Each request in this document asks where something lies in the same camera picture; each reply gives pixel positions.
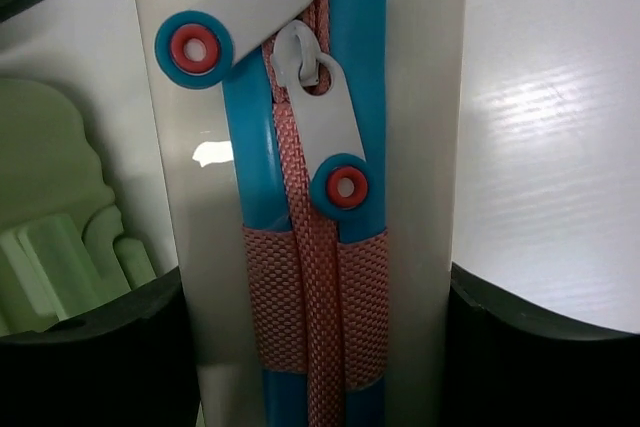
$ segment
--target white panel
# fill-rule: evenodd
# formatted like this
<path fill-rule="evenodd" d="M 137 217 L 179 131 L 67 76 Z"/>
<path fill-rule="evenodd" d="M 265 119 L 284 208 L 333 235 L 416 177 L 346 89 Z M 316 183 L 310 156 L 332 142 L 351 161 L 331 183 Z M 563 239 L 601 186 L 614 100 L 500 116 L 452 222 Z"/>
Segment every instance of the white panel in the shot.
<path fill-rule="evenodd" d="M 638 0 L 468 0 L 454 234 L 471 272 L 632 332 L 639 25 Z"/>
<path fill-rule="evenodd" d="M 46 0 L 0 24 L 0 76 L 35 79 L 81 111 L 128 232 L 177 265 L 134 0 Z"/>
<path fill-rule="evenodd" d="M 263 425 L 242 216 L 220 86 L 178 87 L 154 54 L 166 18 L 201 0 L 136 0 L 209 427 Z"/>
<path fill-rule="evenodd" d="M 435 426 L 444 365 L 464 0 L 388 0 L 387 425 Z"/>

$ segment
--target red grommet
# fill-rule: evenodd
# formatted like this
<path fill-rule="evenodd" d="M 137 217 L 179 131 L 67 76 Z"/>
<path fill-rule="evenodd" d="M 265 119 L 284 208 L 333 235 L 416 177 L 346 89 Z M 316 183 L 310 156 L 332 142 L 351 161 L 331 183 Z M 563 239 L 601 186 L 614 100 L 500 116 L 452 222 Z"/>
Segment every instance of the red grommet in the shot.
<path fill-rule="evenodd" d="M 204 58 L 191 60 L 185 53 L 189 41 L 198 40 L 204 46 Z M 200 24 L 187 24 L 180 27 L 171 37 L 171 58 L 176 65 L 188 74 L 206 74 L 220 60 L 220 43 L 216 36 Z"/>
<path fill-rule="evenodd" d="M 348 179 L 353 183 L 353 193 L 343 197 L 338 186 L 340 181 Z M 367 198 L 369 183 L 365 175 L 355 167 L 340 167 L 329 175 L 327 179 L 327 197 L 333 205 L 341 209 L 353 209 L 358 207 Z"/>

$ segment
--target blue piping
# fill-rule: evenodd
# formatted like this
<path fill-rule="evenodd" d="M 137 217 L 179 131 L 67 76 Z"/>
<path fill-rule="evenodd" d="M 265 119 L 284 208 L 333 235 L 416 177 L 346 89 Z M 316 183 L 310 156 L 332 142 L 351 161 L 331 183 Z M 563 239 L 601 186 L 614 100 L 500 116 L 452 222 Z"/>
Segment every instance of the blue piping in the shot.
<path fill-rule="evenodd" d="M 289 232 L 271 86 L 260 49 L 231 70 L 222 88 L 245 225 Z M 306 427 L 306 375 L 265 371 L 263 378 L 268 427 Z"/>
<path fill-rule="evenodd" d="M 354 243 L 384 231 L 386 0 L 330 0 L 331 55 L 344 69 L 371 175 L 381 188 L 356 220 L 339 224 L 340 241 Z M 348 392 L 347 427 L 384 425 L 384 381 Z"/>

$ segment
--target pink strap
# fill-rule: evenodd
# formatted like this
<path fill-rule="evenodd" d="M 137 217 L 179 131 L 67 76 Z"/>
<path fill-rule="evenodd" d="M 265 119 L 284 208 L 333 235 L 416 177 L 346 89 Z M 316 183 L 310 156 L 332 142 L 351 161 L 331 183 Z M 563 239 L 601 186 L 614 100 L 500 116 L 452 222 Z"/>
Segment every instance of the pink strap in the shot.
<path fill-rule="evenodd" d="M 386 232 L 357 244 L 338 245 L 348 391 L 373 384 L 387 366 L 388 252 Z"/>
<path fill-rule="evenodd" d="M 244 229 L 258 355 L 274 372 L 307 372 L 302 277 L 293 232 Z"/>
<path fill-rule="evenodd" d="M 340 427 L 344 368 L 335 224 L 311 205 L 309 175 L 290 104 L 273 109 L 284 185 L 302 267 L 308 339 L 310 427 Z"/>

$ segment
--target zipper pull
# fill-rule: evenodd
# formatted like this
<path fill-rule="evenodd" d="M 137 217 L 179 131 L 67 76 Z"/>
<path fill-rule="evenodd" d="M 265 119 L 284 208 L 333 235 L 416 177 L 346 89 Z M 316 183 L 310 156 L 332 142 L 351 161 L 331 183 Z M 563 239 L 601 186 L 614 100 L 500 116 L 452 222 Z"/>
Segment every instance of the zipper pull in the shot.
<path fill-rule="evenodd" d="M 156 58 L 175 83 L 212 87 L 312 2 L 202 0 L 164 21 L 156 35 Z"/>
<path fill-rule="evenodd" d="M 311 201 L 330 219 L 358 217 L 376 186 L 372 185 L 342 67 L 320 51 L 311 29 L 298 20 L 278 33 L 271 63 L 278 85 L 289 93 L 311 179 Z M 317 79 L 319 64 L 329 71 L 331 87 L 322 95 L 312 95 L 304 86 Z"/>

